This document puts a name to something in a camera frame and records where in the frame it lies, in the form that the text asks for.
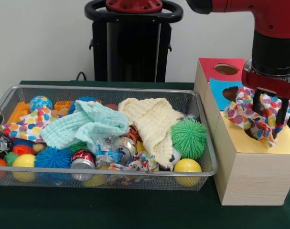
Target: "orange toy block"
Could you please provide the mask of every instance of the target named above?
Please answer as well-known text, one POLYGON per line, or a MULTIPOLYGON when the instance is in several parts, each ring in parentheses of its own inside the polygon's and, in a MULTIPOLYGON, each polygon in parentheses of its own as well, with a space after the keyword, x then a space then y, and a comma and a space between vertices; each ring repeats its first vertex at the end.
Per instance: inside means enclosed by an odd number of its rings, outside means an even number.
POLYGON ((62 102, 56 102, 54 105, 54 109, 59 111, 62 108, 70 109, 70 105, 73 104, 73 101, 62 101, 62 102))
POLYGON ((13 113, 8 119, 7 123, 16 123, 20 121, 20 117, 30 114, 29 104, 25 102, 17 103, 13 113))

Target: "black robot stand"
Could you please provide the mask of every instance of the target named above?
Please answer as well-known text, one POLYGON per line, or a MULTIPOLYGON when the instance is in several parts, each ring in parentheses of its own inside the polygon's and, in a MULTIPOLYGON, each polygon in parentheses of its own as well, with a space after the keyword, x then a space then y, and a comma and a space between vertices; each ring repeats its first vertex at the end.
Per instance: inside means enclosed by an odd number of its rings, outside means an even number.
POLYGON ((132 14, 111 11, 105 0, 85 6, 93 21, 94 69, 96 81, 164 82, 171 26, 183 17, 183 9, 162 1, 169 13, 132 14))

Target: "blue spiky ball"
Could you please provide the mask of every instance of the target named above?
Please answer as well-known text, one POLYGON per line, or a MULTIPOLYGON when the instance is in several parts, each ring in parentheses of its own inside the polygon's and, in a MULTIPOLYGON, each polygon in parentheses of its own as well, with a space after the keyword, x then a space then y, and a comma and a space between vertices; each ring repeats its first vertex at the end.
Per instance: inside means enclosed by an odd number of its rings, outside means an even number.
MULTIPOLYGON (((97 99, 96 98, 93 98, 93 97, 88 97, 88 96, 84 96, 84 97, 80 97, 76 100, 81 100, 81 101, 84 101, 84 102, 89 102, 89 101, 94 101, 96 102, 97 99)), ((76 105, 75 105, 75 102, 73 102, 71 105, 70 105, 70 109, 68 111, 68 114, 72 114, 76 109, 76 105)))
POLYGON ((206 145, 206 127, 198 121, 184 119, 171 127, 173 147, 182 158, 198 159, 206 145))
POLYGON ((23 145, 23 146, 29 146, 29 147, 33 147, 34 142, 32 141, 28 141, 28 140, 24 140, 24 139, 20 139, 20 138, 16 138, 14 141, 14 146, 19 146, 19 145, 23 145))
MULTIPOLYGON (((34 161, 34 167, 39 168, 70 168, 72 152, 70 149, 47 147, 42 150, 34 161)), ((37 173, 40 180, 52 186, 61 186, 72 181, 69 173, 37 173)))
POLYGON ((34 161, 34 167, 39 168, 70 168, 72 152, 68 148, 57 149, 56 147, 47 147, 43 149, 34 161))

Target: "cream towel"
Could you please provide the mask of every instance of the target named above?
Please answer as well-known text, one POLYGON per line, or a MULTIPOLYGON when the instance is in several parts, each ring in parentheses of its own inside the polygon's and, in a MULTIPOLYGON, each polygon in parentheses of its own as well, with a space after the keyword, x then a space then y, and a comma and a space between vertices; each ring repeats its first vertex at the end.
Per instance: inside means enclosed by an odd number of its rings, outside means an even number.
POLYGON ((155 160, 163 167, 173 169, 169 160, 172 157, 172 138, 169 129, 184 115, 173 110, 167 99, 137 100, 129 98, 118 105, 129 125, 134 124, 147 151, 155 155, 155 160))

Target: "colorful cloth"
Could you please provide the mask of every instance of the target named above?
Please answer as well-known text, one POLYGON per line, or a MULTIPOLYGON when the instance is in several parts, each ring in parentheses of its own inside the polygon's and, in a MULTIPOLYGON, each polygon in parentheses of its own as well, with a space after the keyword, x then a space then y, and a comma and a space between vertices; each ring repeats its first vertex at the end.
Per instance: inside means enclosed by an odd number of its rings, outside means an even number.
MULTIPOLYGON (((155 161, 155 156, 149 154, 148 152, 143 152, 134 156, 132 162, 126 166, 119 164, 111 164, 109 170, 119 170, 119 171, 158 171, 159 164, 155 161)), ((109 175, 107 177, 107 184, 119 184, 119 185, 129 185, 136 182, 141 182, 148 179, 144 176, 135 175, 109 175)))
POLYGON ((88 149, 94 150, 92 134, 123 135, 128 129, 128 119, 124 114, 98 102, 77 100, 75 106, 74 113, 52 122, 41 132, 48 146, 63 149, 81 141, 87 143, 88 149))
POLYGON ((20 117, 20 122, 2 125, 0 131, 10 137, 41 143, 44 142, 40 136, 41 130, 55 119, 49 108, 39 107, 32 113, 20 117))
POLYGON ((250 137, 272 147, 276 144, 274 139, 287 124, 290 117, 290 100, 284 124, 276 125, 281 100, 262 94, 260 96, 262 116, 260 116, 252 110, 254 93, 255 91, 252 89, 240 87, 237 92, 236 103, 232 102, 226 107, 225 117, 245 129, 250 137))

